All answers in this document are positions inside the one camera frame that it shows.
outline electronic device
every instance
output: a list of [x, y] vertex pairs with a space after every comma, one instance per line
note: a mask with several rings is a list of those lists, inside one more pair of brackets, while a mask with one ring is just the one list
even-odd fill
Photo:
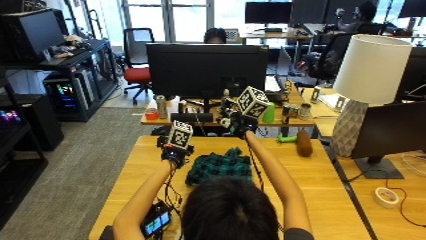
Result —
[[398, 17], [426, 17], [426, 1], [405, 0]]
[[43, 51], [66, 42], [55, 13], [51, 10], [3, 14], [2, 23], [3, 34], [8, 40], [7, 46], [19, 61], [43, 61], [46, 59]]
[[55, 112], [67, 113], [79, 111], [79, 106], [88, 110], [95, 101], [92, 83], [88, 72], [79, 69], [75, 72], [74, 84], [63, 74], [54, 72], [43, 81], [47, 95], [51, 99]]
[[232, 97], [248, 86], [265, 90], [268, 46], [152, 43], [147, 53], [153, 92], [204, 99], [205, 113], [224, 89]]
[[247, 2], [245, 23], [289, 23], [292, 2]]
[[149, 212], [142, 224], [142, 231], [146, 238], [161, 233], [171, 223], [171, 211], [167, 204], [160, 201], [151, 206]]
[[[366, 171], [366, 178], [404, 178], [392, 162], [382, 158], [388, 154], [425, 150], [425, 109], [426, 101], [368, 108], [351, 156], [361, 171]], [[388, 175], [368, 170], [384, 170]]]
[[0, 109], [0, 129], [8, 128], [22, 122], [22, 118], [15, 110]]
[[414, 47], [409, 56], [400, 87], [397, 90], [396, 101], [426, 100], [426, 48]]

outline black shelf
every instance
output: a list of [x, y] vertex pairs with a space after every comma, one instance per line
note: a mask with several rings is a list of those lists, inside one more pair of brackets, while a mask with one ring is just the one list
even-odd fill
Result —
[[8, 161], [3, 165], [0, 172], [0, 229], [8, 222], [47, 164], [46, 159], [27, 159]]
[[[14, 96], [14, 89], [8, 80], [0, 77], [0, 86], [6, 89], [10, 101], [20, 116], [20, 122], [0, 125], [0, 230], [23, 201], [36, 179], [46, 168], [48, 161], [44, 157], [40, 144], [31, 130], [31, 124], [23, 114], [23, 109]], [[14, 147], [30, 134], [39, 154], [38, 159], [16, 160]]]
[[30, 129], [30, 123], [11, 125], [10, 128], [0, 128], [0, 160], [22, 137], [28, 133]]

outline computer monitor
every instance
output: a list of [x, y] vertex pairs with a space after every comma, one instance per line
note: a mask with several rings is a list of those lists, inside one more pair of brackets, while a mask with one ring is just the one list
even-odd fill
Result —
[[426, 1], [405, 0], [398, 17], [426, 17]]
[[370, 107], [352, 158], [366, 178], [404, 178], [384, 156], [426, 150], [426, 101]]
[[426, 100], [426, 48], [414, 47], [405, 67], [396, 102]]
[[292, 2], [247, 2], [245, 23], [289, 23]]
[[152, 89], [185, 99], [220, 99], [224, 89], [240, 96], [247, 86], [265, 90], [268, 46], [147, 44]]

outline green plaid cloth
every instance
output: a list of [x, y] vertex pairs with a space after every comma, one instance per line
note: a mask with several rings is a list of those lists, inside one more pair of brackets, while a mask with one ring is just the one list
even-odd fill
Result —
[[232, 148], [224, 156], [216, 153], [199, 156], [187, 175], [187, 185], [200, 184], [215, 176], [237, 176], [252, 181], [251, 157], [240, 154], [240, 148]]

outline small screen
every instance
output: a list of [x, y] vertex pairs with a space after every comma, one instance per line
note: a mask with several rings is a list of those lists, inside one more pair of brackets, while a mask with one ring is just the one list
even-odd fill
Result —
[[245, 23], [289, 23], [292, 2], [248, 2]]
[[160, 227], [167, 225], [169, 223], [169, 212], [163, 213], [160, 217], [157, 217], [151, 223], [146, 225], [146, 233], [147, 235], [152, 235], [153, 232], [156, 232]]

